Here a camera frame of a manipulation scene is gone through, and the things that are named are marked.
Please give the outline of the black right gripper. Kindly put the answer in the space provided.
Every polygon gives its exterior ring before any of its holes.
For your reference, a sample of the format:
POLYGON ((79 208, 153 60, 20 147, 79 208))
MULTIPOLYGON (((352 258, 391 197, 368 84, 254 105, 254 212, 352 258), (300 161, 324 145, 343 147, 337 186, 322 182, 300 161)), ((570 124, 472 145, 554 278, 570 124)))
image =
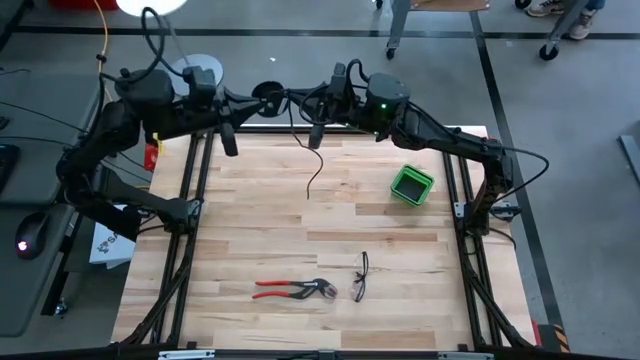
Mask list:
POLYGON ((299 108, 312 108, 309 122, 312 124, 308 146, 319 149, 324 138, 325 128, 329 125, 341 125, 357 128, 357 115, 360 98, 336 101, 323 100, 325 88, 289 89, 287 94, 299 108))

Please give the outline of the red tag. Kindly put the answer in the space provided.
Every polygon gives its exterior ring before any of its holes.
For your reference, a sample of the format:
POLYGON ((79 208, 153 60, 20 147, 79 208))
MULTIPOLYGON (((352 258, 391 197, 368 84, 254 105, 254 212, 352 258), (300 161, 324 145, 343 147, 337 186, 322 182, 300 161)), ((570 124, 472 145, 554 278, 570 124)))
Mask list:
POLYGON ((160 155, 160 148, 157 145, 146 144, 144 147, 143 168, 146 171, 154 172, 160 155))

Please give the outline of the green plastic bin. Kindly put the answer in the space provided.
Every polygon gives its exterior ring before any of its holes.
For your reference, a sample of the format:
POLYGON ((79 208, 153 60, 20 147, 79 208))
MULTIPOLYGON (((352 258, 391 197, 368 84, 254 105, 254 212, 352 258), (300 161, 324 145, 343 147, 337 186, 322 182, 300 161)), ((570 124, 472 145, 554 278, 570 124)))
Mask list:
POLYGON ((394 178, 390 191, 405 203, 417 207, 426 201, 434 184, 432 176, 405 164, 394 178))

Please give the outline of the wooden top workbench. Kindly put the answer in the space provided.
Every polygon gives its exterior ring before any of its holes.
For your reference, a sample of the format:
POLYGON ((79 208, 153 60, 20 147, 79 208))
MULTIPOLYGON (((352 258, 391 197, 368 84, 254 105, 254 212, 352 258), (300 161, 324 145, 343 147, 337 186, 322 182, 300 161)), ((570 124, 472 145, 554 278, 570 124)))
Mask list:
POLYGON ((388 60, 395 57, 400 45, 406 20, 411 11, 427 12, 476 12, 490 8, 490 0, 390 0, 392 20, 390 35, 385 48, 388 60))

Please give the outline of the red plastic bin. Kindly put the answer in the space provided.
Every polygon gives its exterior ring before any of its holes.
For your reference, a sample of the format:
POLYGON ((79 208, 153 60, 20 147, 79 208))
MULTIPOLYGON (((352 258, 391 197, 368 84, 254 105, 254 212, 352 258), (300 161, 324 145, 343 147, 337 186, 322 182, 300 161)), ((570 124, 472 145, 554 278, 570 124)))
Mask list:
POLYGON ((47 0, 48 5, 59 10, 118 10, 117 0, 47 0))

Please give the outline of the clear safety glasses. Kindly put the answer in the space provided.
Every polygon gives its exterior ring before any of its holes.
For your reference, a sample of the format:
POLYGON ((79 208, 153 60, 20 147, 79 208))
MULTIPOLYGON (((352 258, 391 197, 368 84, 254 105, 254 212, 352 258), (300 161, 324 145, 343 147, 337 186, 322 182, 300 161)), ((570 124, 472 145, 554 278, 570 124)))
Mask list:
POLYGON ((354 263, 354 280, 352 282, 351 297, 356 303, 361 302, 364 297, 369 266, 368 253, 366 251, 362 251, 357 255, 354 263))

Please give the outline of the white printed box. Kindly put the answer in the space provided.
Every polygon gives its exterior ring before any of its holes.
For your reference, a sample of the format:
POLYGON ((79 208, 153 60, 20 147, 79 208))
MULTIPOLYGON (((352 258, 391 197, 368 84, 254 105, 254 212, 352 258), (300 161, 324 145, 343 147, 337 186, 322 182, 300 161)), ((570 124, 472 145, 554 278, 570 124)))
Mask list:
POLYGON ((106 226, 96 222, 88 262, 113 269, 130 262, 135 250, 135 242, 118 235, 106 226))

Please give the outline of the person's shoe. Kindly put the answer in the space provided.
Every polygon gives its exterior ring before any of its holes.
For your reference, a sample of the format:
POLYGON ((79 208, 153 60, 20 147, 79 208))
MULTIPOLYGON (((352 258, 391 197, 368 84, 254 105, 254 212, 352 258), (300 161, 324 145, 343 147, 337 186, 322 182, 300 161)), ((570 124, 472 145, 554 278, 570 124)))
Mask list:
POLYGON ((591 31, 594 17, 597 13, 597 9, 583 9, 569 30, 569 37, 573 40, 585 39, 591 31))
POLYGON ((526 14, 530 17, 546 17, 561 15, 565 9, 564 0, 539 0, 527 7, 526 14))

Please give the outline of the grey metal cart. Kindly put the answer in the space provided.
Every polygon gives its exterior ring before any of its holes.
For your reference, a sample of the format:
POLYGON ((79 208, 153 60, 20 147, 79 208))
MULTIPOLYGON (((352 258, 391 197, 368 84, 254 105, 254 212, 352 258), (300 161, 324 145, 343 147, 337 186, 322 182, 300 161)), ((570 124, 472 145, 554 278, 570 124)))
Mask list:
MULTIPOLYGON (((514 0, 514 5, 525 12, 528 6, 539 0, 514 0)), ((544 61, 554 60, 559 55, 559 41, 568 35, 571 26, 574 24, 583 9, 601 9, 600 0, 564 0, 566 9, 563 14, 558 15, 553 29, 547 35, 546 42, 539 49, 539 58, 544 61)))

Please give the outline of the grey side desk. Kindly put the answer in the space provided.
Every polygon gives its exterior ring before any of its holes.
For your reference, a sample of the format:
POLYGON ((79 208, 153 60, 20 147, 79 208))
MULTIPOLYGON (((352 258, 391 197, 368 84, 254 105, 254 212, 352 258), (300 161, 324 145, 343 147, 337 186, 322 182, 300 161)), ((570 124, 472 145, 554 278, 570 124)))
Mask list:
POLYGON ((20 149, 17 164, 0 190, 0 337, 22 335, 50 276, 74 209, 57 202, 55 167, 92 121, 98 101, 90 75, 25 72, 0 76, 0 145, 20 149), (44 212, 41 254, 16 254, 17 231, 28 216, 44 212))

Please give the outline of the grey metal bar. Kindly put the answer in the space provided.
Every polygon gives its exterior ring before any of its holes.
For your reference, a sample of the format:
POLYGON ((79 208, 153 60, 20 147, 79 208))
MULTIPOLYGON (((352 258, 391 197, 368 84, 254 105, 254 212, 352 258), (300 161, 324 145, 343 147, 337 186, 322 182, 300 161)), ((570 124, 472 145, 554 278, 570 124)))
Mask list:
POLYGON ((631 135, 621 135, 618 142, 630 166, 630 169, 640 186, 640 145, 631 135))

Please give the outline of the black yellow striped block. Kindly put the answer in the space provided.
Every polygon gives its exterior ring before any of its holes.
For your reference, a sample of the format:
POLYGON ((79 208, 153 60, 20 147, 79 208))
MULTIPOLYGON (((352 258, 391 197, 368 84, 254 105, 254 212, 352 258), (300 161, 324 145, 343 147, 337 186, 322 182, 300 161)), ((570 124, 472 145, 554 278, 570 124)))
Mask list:
POLYGON ((531 321, 536 346, 547 351, 570 353, 568 338, 564 329, 557 324, 540 324, 531 321))

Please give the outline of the black aluminium table frame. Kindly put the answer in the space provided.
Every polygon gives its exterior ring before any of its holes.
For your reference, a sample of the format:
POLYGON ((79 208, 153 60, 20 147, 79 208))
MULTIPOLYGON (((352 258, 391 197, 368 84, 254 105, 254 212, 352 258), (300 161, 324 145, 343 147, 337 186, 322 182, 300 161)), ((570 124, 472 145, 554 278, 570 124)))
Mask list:
POLYGON ((305 136, 252 127, 239 153, 212 150, 179 332, 215 350, 429 351, 471 345, 452 205, 481 183, 480 164, 412 152, 366 135, 328 134, 317 152, 305 136), (435 179, 411 206, 390 186, 409 164, 435 179), (354 263, 366 251, 361 302, 354 263), (256 281, 322 278, 335 299, 253 299, 256 281))

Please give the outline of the red-handled black pliers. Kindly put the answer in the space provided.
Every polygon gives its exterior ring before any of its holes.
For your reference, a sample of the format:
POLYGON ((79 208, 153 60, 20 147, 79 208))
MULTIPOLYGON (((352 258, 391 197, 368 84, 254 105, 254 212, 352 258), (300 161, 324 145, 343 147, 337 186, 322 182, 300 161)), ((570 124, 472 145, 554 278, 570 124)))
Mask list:
POLYGON ((315 293, 319 293, 322 297, 327 299, 335 299, 338 295, 338 290, 325 279, 316 278, 311 281, 288 281, 288 280, 276 280, 276 281, 256 281, 256 286, 262 287, 282 287, 290 286, 297 287, 297 292, 287 292, 282 290, 265 291, 254 294, 253 299, 260 299, 265 297, 284 297, 296 300, 305 300, 315 293))

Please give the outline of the silver metal bracket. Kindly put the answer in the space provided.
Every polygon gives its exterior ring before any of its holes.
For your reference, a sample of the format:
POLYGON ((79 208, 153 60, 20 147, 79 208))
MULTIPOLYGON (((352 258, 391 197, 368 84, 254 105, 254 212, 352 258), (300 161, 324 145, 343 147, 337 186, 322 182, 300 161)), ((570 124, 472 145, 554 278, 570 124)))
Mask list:
POLYGON ((215 357, 214 350, 171 350, 160 352, 157 360, 213 360, 215 357))
POLYGON ((495 357, 490 353, 442 351, 437 354, 437 360, 495 360, 495 357))

